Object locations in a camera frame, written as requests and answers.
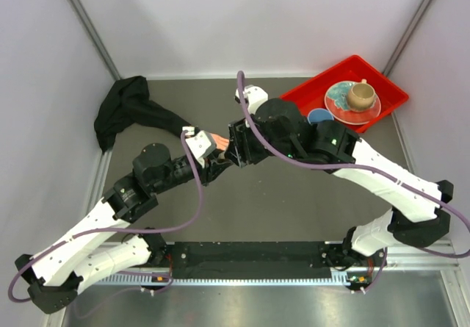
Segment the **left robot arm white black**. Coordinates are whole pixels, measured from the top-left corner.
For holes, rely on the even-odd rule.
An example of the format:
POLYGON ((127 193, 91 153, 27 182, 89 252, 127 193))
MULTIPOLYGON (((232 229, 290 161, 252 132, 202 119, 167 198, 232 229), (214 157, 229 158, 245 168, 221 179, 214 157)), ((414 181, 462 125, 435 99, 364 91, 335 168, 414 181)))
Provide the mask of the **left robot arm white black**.
POLYGON ((195 181, 198 192, 231 166, 233 143, 215 134, 183 138, 185 154, 172 158, 161 143, 147 145, 133 160, 132 172, 105 193, 93 209, 47 249, 15 261, 17 279, 28 284, 26 301, 50 315, 70 305, 88 287, 125 269, 160 265, 166 259, 162 234, 193 224, 203 207, 198 196, 195 214, 168 228, 133 229, 131 225, 156 208, 157 196, 195 181))

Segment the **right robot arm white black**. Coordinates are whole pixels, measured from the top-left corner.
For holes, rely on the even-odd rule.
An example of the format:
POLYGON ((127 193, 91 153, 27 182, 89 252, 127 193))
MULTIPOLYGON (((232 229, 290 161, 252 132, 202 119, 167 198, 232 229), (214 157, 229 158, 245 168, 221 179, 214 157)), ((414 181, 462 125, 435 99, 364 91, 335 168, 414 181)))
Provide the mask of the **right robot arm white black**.
POLYGON ((253 114, 248 99, 238 103, 244 117, 230 124, 225 153, 234 164, 243 167, 278 157, 350 181, 391 205, 380 217, 347 232, 340 253, 331 259, 334 265, 359 265, 397 244, 426 250, 448 234, 451 216, 442 206, 452 199, 452 183, 415 176, 336 121, 310 124, 292 102, 264 98, 253 114))

